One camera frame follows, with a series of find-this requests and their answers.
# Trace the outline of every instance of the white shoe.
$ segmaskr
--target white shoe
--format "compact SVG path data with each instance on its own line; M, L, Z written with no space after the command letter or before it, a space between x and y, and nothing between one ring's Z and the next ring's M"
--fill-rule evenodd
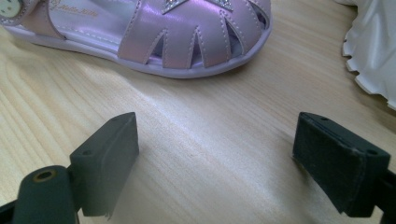
M381 94L396 110L396 0L334 0L357 6L358 17L346 34L344 55L349 71L358 71L358 84Z

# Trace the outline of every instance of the star decoration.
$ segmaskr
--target star decoration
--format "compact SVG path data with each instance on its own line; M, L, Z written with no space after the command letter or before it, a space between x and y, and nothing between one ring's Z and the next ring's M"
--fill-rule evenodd
M169 12L170 10L180 6L181 4L187 1L189 0L165 0L165 3L163 4L163 14ZM230 2L231 0L206 0L206 1L215 4L216 6L227 9L229 11L233 11L233 6Z

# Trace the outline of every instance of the metallic pink leather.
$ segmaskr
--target metallic pink leather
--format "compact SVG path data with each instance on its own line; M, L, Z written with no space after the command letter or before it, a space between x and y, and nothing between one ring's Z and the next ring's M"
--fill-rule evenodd
M230 0L230 12L205 0L190 0L163 15L163 1L138 0L123 38L119 57L147 63L163 38L163 67L188 69L197 37L205 67L228 62L231 57L226 22L233 28L246 54L257 43L262 28L251 4L271 18L269 0Z
M35 6L35 9L29 15L25 16L21 24L35 34L64 39L50 20L48 1L40 1Z
M247 63L273 25L270 0L22 0L19 15L0 23L38 45L176 78Z

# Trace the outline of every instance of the wooden table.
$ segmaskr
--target wooden table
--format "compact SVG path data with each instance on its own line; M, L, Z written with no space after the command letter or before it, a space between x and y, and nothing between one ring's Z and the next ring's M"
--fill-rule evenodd
M0 204L16 198L30 172L67 166L108 119L134 111L141 154L118 209L129 223L378 223L378 209L367 219L339 215L291 158L301 111L396 155L396 112L358 87L341 56L356 8L273 0L273 13L274 31L253 61L191 80L35 46L0 29Z

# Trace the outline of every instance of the sandal strap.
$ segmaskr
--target sandal strap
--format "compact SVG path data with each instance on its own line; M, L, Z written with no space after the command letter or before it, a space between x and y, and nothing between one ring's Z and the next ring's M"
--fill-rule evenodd
M22 25L37 35L64 39L50 20L49 0L23 0L20 13L13 18L0 16L5 26Z
M230 0L235 8L233 12L215 4L209 5L210 10L207 10L206 0L189 0L163 14L163 2L137 1L136 11L120 44L118 55L121 59L147 63L162 41L163 67L189 69L198 42L204 67L226 63L233 57L227 25L233 28L241 42L241 53L245 55L262 34L251 5L263 13L270 9L269 1L264 0Z

